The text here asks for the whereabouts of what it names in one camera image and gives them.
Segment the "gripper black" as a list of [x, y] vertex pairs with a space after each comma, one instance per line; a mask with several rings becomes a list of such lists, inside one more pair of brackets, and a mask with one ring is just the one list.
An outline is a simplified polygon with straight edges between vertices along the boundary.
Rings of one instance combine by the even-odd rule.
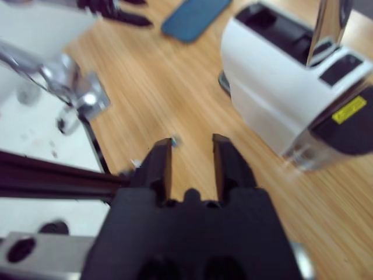
[[[145, 0], [122, 0], [130, 4], [146, 4]], [[113, 0], [78, 0], [77, 5], [80, 9], [88, 9], [93, 14], [99, 13], [102, 17], [117, 22], [138, 26], [148, 27], [153, 23], [146, 17], [122, 11], [117, 1]]]

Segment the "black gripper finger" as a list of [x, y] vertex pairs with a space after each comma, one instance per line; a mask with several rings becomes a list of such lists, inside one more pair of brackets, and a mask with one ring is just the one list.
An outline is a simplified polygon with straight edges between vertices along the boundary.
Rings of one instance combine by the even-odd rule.
[[156, 193], [157, 204], [168, 200], [172, 177], [172, 139], [157, 141], [131, 178], [130, 188], [148, 188]]
[[218, 200], [228, 202], [235, 188], [255, 188], [254, 173], [231, 140], [220, 134], [213, 134], [212, 140]]

